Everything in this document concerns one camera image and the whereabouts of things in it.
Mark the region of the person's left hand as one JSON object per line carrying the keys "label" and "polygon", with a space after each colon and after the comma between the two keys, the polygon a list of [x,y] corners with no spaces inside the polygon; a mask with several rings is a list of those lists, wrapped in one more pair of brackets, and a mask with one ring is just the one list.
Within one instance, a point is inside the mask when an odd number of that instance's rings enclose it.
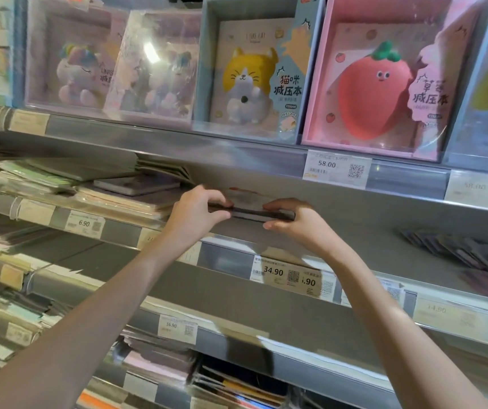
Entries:
{"label": "person's left hand", "polygon": [[233,202],[219,190],[207,189],[198,185],[185,192],[174,204],[172,213],[162,231],[164,246],[174,256],[180,256],[211,231],[217,224],[208,224],[204,213],[208,211],[208,203],[215,202],[231,207]]}

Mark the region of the dark notebook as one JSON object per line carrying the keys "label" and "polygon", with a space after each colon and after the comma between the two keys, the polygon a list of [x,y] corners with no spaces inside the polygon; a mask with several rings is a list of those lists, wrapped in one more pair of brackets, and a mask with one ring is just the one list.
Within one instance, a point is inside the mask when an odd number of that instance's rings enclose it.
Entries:
{"label": "dark notebook", "polygon": [[232,213],[233,218],[251,220],[256,222],[267,222],[271,220],[294,221],[295,213],[290,210],[265,210],[264,205],[272,202],[275,198],[256,191],[246,190],[239,187],[230,187],[222,190],[227,199],[233,202],[231,207],[221,204],[208,203],[208,211],[215,212],[225,210]]}

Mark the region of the person's right forearm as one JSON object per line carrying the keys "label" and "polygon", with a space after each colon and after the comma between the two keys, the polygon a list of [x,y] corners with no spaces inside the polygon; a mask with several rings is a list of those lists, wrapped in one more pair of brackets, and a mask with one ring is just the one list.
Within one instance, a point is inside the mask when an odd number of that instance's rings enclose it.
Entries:
{"label": "person's right forearm", "polygon": [[314,248],[335,271],[403,409],[488,409],[488,400],[349,246]]}

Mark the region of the person's left forearm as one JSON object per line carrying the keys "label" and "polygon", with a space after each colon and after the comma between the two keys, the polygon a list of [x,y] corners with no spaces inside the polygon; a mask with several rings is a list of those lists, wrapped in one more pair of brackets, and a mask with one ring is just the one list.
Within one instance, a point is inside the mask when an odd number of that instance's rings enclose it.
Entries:
{"label": "person's left forearm", "polygon": [[0,370],[0,409],[72,409],[161,274],[198,239],[155,238]]}

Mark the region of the white price tag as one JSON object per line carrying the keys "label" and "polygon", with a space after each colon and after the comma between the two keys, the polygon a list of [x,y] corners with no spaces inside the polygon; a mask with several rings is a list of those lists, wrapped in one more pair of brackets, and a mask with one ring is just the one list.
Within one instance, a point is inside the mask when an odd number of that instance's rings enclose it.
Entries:
{"label": "white price tag", "polygon": [[30,110],[15,109],[9,121],[9,130],[35,136],[45,136],[51,115]]}
{"label": "white price tag", "polygon": [[102,236],[104,226],[105,218],[102,216],[71,210],[64,230],[99,240]]}
{"label": "white price tag", "polygon": [[333,272],[304,269],[300,271],[300,293],[326,302],[333,302],[337,278]]}
{"label": "white price tag", "polygon": [[488,173],[451,170],[444,200],[488,210]]}
{"label": "white price tag", "polygon": [[308,150],[302,179],[364,190],[371,165],[368,157]]}
{"label": "white price tag", "polygon": [[22,199],[16,211],[16,219],[49,227],[56,206],[30,199]]}
{"label": "white price tag", "polygon": [[389,293],[389,295],[398,303],[398,305],[404,309],[405,302],[405,288],[404,284],[393,281],[390,279],[380,278],[379,282],[384,287],[384,289]]}
{"label": "white price tag", "polygon": [[255,255],[249,279],[272,287],[295,291],[300,282],[300,273],[288,263]]}
{"label": "white price tag", "polygon": [[185,344],[196,345],[198,327],[198,323],[194,321],[187,321],[161,314],[159,316],[157,336]]}
{"label": "white price tag", "polygon": [[418,324],[460,337],[473,337],[483,328],[480,316],[456,306],[418,297],[413,314]]}

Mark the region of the grey metal shelf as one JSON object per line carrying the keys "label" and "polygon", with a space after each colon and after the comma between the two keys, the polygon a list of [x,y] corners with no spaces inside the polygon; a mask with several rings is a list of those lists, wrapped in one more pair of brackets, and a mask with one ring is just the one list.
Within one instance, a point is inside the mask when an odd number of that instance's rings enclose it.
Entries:
{"label": "grey metal shelf", "polygon": [[[13,340],[6,339],[5,331],[8,328],[9,322],[7,322],[7,325],[3,325],[3,322],[0,322],[0,345],[7,346],[9,348],[9,355],[12,356],[19,348],[19,345]],[[115,354],[113,355],[112,352],[109,352],[104,358],[104,361],[99,365],[91,382],[91,388],[94,388],[95,384],[105,384],[107,388],[118,387],[119,389],[123,389],[127,370],[131,370],[153,383],[159,381],[171,387],[183,387],[183,384],[178,379],[163,378],[161,375],[155,375],[153,372],[146,372],[145,369],[127,364],[126,359],[131,354],[131,348],[125,342],[122,345],[114,346],[112,349]],[[0,366],[3,366],[8,359],[8,357],[0,357]]]}
{"label": "grey metal shelf", "polygon": [[[138,253],[69,234],[19,251],[0,253],[0,284],[67,307],[79,305]],[[155,337],[161,314],[198,323],[196,345],[174,342],[201,354],[360,409],[401,408],[351,306],[178,260],[128,328]],[[488,344],[419,326],[488,398]]]}
{"label": "grey metal shelf", "polygon": [[[50,114],[45,136],[35,136],[9,130],[9,121],[14,110],[15,108],[0,105],[0,133],[3,135],[55,139],[180,161],[182,164],[208,164],[302,179],[308,150],[326,151],[302,145],[243,141],[61,114]],[[364,190],[428,201],[443,201],[455,206],[462,205],[444,200],[451,170],[487,173],[351,151],[326,152],[371,158],[372,165]]]}
{"label": "grey metal shelf", "polygon": [[[125,215],[72,199],[45,201],[38,197],[22,197],[5,191],[0,191],[0,214],[18,220],[16,211],[22,199],[55,205],[57,208],[49,228],[59,231],[65,231],[64,226],[71,210],[102,216],[105,218],[105,226],[99,240],[129,249],[141,250],[160,234],[166,224],[165,219],[151,220]],[[404,308],[409,315],[413,317],[418,297],[473,311],[480,316],[482,329],[471,338],[463,338],[488,344],[488,297],[475,292],[459,277],[462,266],[411,245],[396,232],[398,228],[359,225],[347,221],[334,223],[335,231],[357,251],[379,279],[390,279],[404,284]],[[432,229],[488,242],[488,236],[479,236],[474,232],[465,234],[462,231],[449,232],[421,226],[408,228]],[[288,237],[264,230],[260,222],[238,218],[231,218],[215,226],[180,258],[180,262],[250,281],[255,255],[288,263],[299,272],[304,269],[333,272],[317,255]],[[347,295],[338,281],[332,303],[350,307]]]}

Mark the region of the pile of pastel notebooks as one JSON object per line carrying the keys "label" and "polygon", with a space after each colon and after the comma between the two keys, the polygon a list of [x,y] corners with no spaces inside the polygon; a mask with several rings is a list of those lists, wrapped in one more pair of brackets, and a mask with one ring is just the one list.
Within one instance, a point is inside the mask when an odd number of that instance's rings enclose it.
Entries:
{"label": "pile of pastel notebooks", "polygon": [[88,206],[162,220],[193,182],[181,166],[131,169],[67,157],[0,157],[0,191],[45,201],[72,199]]}

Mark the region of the blue cat toy box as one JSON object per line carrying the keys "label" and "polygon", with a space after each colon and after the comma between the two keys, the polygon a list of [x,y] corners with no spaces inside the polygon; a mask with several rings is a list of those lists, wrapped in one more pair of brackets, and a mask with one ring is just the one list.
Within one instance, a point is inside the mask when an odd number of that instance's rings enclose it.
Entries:
{"label": "blue cat toy box", "polygon": [[326,0],[203,0],[193,130],[294,145]]}

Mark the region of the stack of pink notebooks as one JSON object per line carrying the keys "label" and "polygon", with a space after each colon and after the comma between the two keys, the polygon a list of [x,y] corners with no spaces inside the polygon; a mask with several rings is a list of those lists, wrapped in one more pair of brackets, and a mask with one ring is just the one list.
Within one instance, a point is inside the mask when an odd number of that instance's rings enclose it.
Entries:
{"label": "stack of pink notebooks", "polygon": [[114,362],[154,383],[183,388],[197,365],[198,353],[161,337],[124,332],[112,347]]}

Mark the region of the clear-wrapped unicorn toy box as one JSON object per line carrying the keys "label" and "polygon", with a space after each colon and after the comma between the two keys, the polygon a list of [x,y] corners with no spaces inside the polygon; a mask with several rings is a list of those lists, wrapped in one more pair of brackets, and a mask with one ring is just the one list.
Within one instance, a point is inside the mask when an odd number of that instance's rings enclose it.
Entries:
{"label": "clear-wrapped unicorn toy box", "polygon": [[133,10],[103,111],[112,120],[158,128],[192,123],[201,10]]}

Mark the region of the stack of colourful notebooks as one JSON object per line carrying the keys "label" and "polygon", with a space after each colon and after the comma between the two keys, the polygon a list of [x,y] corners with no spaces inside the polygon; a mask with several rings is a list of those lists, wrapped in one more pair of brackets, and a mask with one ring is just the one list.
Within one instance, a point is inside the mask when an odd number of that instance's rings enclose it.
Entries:
{"label": "stack of colourful notebooks", "polygon": [[227,401],[231,409],[303,409],[300,389],[242,366],[203,355],[191,385]]}

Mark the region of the pink strawberry toy box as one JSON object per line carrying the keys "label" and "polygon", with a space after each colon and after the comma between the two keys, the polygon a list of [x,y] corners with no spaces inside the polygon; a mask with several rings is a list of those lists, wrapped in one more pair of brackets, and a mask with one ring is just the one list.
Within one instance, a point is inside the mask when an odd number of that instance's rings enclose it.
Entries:
{"label": "pink strawberry toy box", "polygon": [[486,0],[328,0],[301,143],[437,162]]}

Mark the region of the row of dark notebooks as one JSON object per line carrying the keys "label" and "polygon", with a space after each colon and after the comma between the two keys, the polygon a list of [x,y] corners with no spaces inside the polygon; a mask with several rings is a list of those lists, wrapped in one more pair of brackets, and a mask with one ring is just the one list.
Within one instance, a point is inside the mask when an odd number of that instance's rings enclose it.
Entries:
{"label": "row of dark notebooks", "polygon": [[488,297],[488,242],[426,228],[400,227],[396,232],[411,245],[462,266],[459,277]]}

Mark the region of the stack of wrapped notebooks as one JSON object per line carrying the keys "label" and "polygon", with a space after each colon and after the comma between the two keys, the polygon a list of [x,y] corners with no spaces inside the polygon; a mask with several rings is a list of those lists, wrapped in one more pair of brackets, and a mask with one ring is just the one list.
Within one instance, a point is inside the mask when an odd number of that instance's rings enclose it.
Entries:
{"label": "stack of wrapped notebooks", "polygon": [[53,228],[28,221],[11,220],[0,214],[0,253],[14,254],[27,245],[51,240],[62,235]]}

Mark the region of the stack of green-edged notebooks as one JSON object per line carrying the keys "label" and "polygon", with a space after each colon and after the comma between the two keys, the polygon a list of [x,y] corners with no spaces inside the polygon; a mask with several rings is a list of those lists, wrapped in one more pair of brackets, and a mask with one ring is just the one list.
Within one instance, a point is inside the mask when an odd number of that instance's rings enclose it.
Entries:
{"label": "stack of green-edged notebooks", "polygon": [[0,284],[0,368],[69,311],[58,302]]}

